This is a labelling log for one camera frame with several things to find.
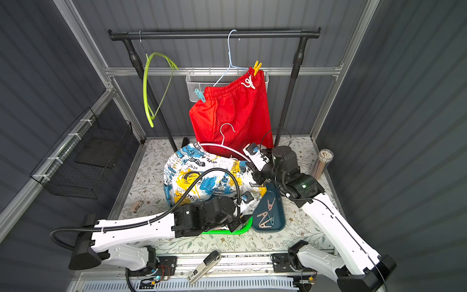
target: black metal rod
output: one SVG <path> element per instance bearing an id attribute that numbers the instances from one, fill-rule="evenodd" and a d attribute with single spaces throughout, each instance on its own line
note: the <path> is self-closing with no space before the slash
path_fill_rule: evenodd
<path id="1" fill-rule="evenodd" d="M 292 73 L 290 74 L 289 87 L 287 88 L 287 93 L 285 94 L 284 106 L 282 107 L 281 119 L 279 120 L 279 129 L 277 131 L 276 140 L 274 141 L 274 147 L 279 145 L 279 140 L 281 139 L 282 129 L 285 123 L 285 117 L 287 116 L 287 111 L 289 110 L 290 99 L 292 98 L 293 88 L 295 86 L 295 81 L 298 77 L 298 72 L 300 71 L 300 66 L 303 63 L 303 57 L 305 55 L 305 46 L 307 37 L 301 37 L 298 43 L 297 51 L 293 57 L 293 66 Z"/>
<path id="2" fill-rule="evenodd" d="M 125 44 L 125 47 L 127 48 L 128 55 L 130 56 L 131 64 L 136 69 L 136 72 L 138 73 L 138 76 L 140 77 L 142 81 L 144 78 L 144 67 L 143 67 L 143 63 L 141 62 L 140 56 L 138 55 L 138 53 L 136 53 L 134 46 L 130 40 L 124 39 L 123 43 Z M 158 107 L 159 103 L 156 100 L 156 97 L 154 95 L 154 92 L 152 91 L 151 85 L 149 85 L 149 82 L 148 82 L 147 90 L 148 90 L 148 97 L 151 100 L 152 105 L 155 107 Z M 161 109 L 159 109 L 157 116 L 159 117 L 159 121 L 162 124 L 162 128 L 164 129 L 165 135 L 169 139 L 172 149 L 174 150 L 174 152 L 176 152 L 178 150 L 177 146 L 175 145 L 174 138 L 172 137 L 172 133 L 169 130 L 169 126 L 167 126 L 167 122 L 165 121 L 165 118 L 164 118 L 164 115 L 162 114 Z"/>
<path id="3" fill-rule="evenodd" d="M 244 30 L 234 31 L 231 37 L 237 38 L 319 38 L 321 29 L 317 30 Z M 113 41 L 123 40 L 162 40 L 162 39 L 206 39 L 227 38 L 230 31 L 157 31 L 157 32 L 112 32 L 108 31 Z"/>

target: blue clothespin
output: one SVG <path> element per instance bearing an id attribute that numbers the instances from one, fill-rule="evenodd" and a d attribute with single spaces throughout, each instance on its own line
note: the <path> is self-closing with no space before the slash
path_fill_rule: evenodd
<path id="1" fill-rule="evenodd" d="M 199 91 L 199 89 L 196 88 L 195 93 L 203 103 L 206 102 L 206 98 L 204 97 L 204 94 L 201 91 Z"/>

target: black wire basket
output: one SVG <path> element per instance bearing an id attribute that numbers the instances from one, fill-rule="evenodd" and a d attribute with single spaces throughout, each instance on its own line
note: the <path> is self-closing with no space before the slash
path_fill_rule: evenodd
<path id="1" fill-rule="evenodd" d="M 97 199 L 132 135 L 131 123 L 106 116 L 86 121 L 42 174 L 31 177 L 57 196 Z"/>

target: green tray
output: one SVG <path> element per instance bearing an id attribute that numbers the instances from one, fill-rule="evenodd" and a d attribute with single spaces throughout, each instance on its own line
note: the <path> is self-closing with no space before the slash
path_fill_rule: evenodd
<path id="1" fill-rule="evenodd" d="M 237 230 L 234 232 L 230 232 L 229 230 L 211 230 L 211 231 L 203 232 L 203 234 L 237 234 L 237 235 L 244 234 L 245 232 L 250 230 L 251 225 L 253 225 L 253 217 L 251 217 L 250 220 L 247 221 L 245 226 L 240 230 Z"/>

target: wooden clothespin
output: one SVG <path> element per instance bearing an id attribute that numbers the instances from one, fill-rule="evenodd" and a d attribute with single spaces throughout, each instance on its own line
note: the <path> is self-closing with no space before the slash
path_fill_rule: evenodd
<path id="1" fill-rule="evenodd" d="M 272 200 L 272 203 L 271 203 L 271 204 L 269 203 L 269 200 L 268 200 L 268 210 L 269 210 L 269 211 L 272 210 L 272 206 L 274 206 L 274 201 L 275 201 L 275 200 L 276 200 L 276 199 L 274 198 L 274 200 Z"/>
<path id="2" fill-rule="evenodd" d="M 271 228 L 272 225 L 271 225 L 271 226 L 266 225 L 266 223 L 268 223 L 269 221 L 272 222 L 272 218 L 267 219 L 267 220 L 266 220 L 265 222 L 263 222 L 263 223 L 260 222 L 260 224 L 258 225 L 258 227 L 259 227 L 259 228 Z"/>
<path id="3" fill-rule="evenodd" d="M 253 69 L 255 70 L 255 72 L 254 72 L 254 74 L 253 74 L 254 76 L 256 76 L 256 74 L 257 74 L 258 71 L 260 70 L 261 65 L 262 65 L 262 63 L 259 63 L 259 64 L 258 64 L 258 60 L 257 60 L 256 63 L 255 63 L 255 66 L 253 67 Z"/>
<path id="4" fill-rule="evenodd" d="M 263 220 L 268 216 L 268 212 L 266 211 L 266 212 L 263 212 L 263 213 L 261 213 L 261 214 L 258 214 L 256 217 L 261 217 L 261 216 L 262 216 L 263 218 L 261 218 L 261 221 L 260 221 L 260 223 L 258 224 L 258 226 L 261 225 L 262 222 L 263 222 Z"/>

